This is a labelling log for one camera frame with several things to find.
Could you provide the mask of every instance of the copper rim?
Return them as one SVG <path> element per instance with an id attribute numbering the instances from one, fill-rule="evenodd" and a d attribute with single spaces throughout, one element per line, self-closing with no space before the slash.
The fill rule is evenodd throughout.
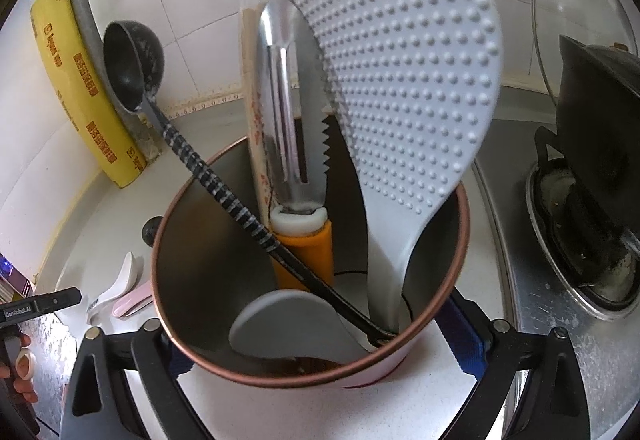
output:
<path id="1" fill-rule="evenodd" d="M 213 156 L 213 158 L 211 158 L 208 163 L 211 164 L 215 162 L 215 160 L 220 158 L 220 156 L 228 152 L 228 150 L 230 150 L 231 148 L 241 144 L 245 139 L 246 137 L 242 137 L 236 142 L 233 142 L 228 147 L 225 147 L 223 150 Z M 458 198 L 458 241 L 456 243 L 456 250 L 453 254 L 453 259 L 451 260 L 451 265 L 449 266 L 447 275 L 442 281 L 440 288 L 438 288 L 438 291 L 433 296 L 433 299 L 431 299 L 430 303 L 427 305 L 427 308 L 425 308 L 422 313 L 411 323 L 411 325 L 404 332 L 398 335 L 398 337 L 396 337 L 393 341 L 390 341 L 388 344 L 385 344 L 385 346 L 382 346 L 368 356 L 364 357 L 363 359 L 357 360 L 356 362 L 351 362 L 350 364 L 346 364 L 344 366 L 339 366 L 338 368 L 334 368 L 332 370 L 327 370 L 326 372 L 322 373 L 296 376 L 254 376 L 245 375 L 244 373 L 232 372 L 231 370 L 226 370 L 225 368 L 214 364 L 210 360 L 204 359 L 204 357 L 199 356 L 189 347 L 188 344 L 183 342 L 180 337 L 178 337 L 178 335 L 175 333 L 175 330 L 172 328 L 166 314 L 164 313 L 162 303 L 158 297 L 158 285 L 156 283 L 158 275 L 158 244 L 162 240 L 164 227 L 168 220 L 168 217 L 173 212 L 174 207 L 182 198 L 182 195 L 191 185 L 193 180 L 194 178 L 190 178 L 183 185 L 180 191 L 175 195 L 175 198 L 172 200 L 171 204 L 164 213 L 164 218 L 162 219 L 162 222 L 158 229 L 158 234 L 156 235 L 153 251 L 151 254 L 151 286 L 154 295 L 154 305 L 156 307 L 156 311 L 158 312 L 158 316 L 160 318 L 160 321 L 162 322 L 164 330 L 182 353 L 184 353 L 187 357 L 189 357 L 191 360 L 196 362 L 208 372 L 215 373 L 216 375 L 220 375 L 223 378 L 232 380 L 233 382 L 238 382 L 239 384 L 244 384 L 246 386 L 257 386 L 260 388 L 304 388 L 307 386 L 327 384 L 329 382 L 333 382 L 334 380 L 346 378 L 347 376 L 353 375 L 357 372 L 361 372 L 362 370 L 373 366 L 374 364 L 380 362 L 382 359 L 388 357 L 394 351 L 408 343 L 435 317 L 435 314 L 438 312 L 438 310 L 444 304 L 444 301 L 446 301 L 447 297 L 449 297 L 450 293 L 452 292 L 456 284 L 456 280 L 458 279 L 458 275 L 460 274 L 460 269 L 462 269 L 462 264 L 465 261 L 466 249 L 469 244 L 470 220 L 466 191 L 465 187 L 463 187 L 461 183 L 456 187 L 456 196 Z"/>

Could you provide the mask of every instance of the stainless steel stovetop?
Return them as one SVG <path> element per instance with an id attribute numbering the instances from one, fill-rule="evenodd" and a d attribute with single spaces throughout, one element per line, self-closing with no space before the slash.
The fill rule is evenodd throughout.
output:
<path id="1" fill-rule="evenodd" d="M 566 290 L 546 260 L 526 206 L 526 179 L 536 162 L 538 126 L 494 120 L 476 158 L 476 172 L 502 249 L 508 318 L 523 332 L 546 334 L 555 326 L 569 330 L 584 379 L 591 435 L 597 439 L 640 398 L 640 309 L 616 321 L 594 317 Z M 524 377 L 518 382 L 522 387 Z"/>

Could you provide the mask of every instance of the yellow plastic wrap roll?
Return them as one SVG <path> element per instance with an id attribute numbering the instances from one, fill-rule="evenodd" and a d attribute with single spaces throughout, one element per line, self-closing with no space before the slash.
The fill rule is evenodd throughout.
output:
<path id="1" fill-rule="evenodd" d="M 49 80 L 100 167 L 126 187 L 146 166 L 89 60 L 70 0 L 36 0 L 31 24 Z"/>

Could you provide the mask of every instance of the white countertop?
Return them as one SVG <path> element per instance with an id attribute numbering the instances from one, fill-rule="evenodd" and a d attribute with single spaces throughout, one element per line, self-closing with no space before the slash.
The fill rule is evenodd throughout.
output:
<path id="1" fill-rule="evenodd" d="M 241 102 L 184 116 L 177 125 L 203 156 L 215 154 L 246 131 Z M 88 328 L 84 317 L 88 302 L 111 285 L 128 251 L 144 262 L 140 282 L 149 279 L 151 250 L 140 230 L 150 217 L 164 214 L 188 177 L 184 166 L 164 152 L 126 189 L 107 185 L 97 207 L 86 215 L 59 283 L 59 288 L 78 286 L 84 296 L 80 305 L 59 314 L 78 342 Z M 471 233 L 457 287 L 489 318 L 503 317 L 498 259 L 484 202 L 471 171 L 463 183 L 471 209 Z M 107 310 L 95 324 L 106 333 L 128 332 L 153 316 L 153 306 L 122 321 Z M 128 376 L 151 438 L 163 440 L 137 373 Z M 435 439 L 475 383 L 462 373 L 433 322 L 398 369 L 369 388 L 264 390 L 240 386 L 198 366 L 178 380 L 218 440 Z M 500 438 L 501 425 L 498 420 L 489 438 Z"/>

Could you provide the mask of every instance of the glass pot lid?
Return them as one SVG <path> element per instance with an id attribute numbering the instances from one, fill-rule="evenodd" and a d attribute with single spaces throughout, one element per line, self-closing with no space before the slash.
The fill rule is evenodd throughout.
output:
<path id="1" fill-rule="evenodd" d="M 533 38 L 542 78 L 558 104 L 562 57 L 559 36 L 638 55 L 631 23 L 619 0 L 533 0 Z"/>

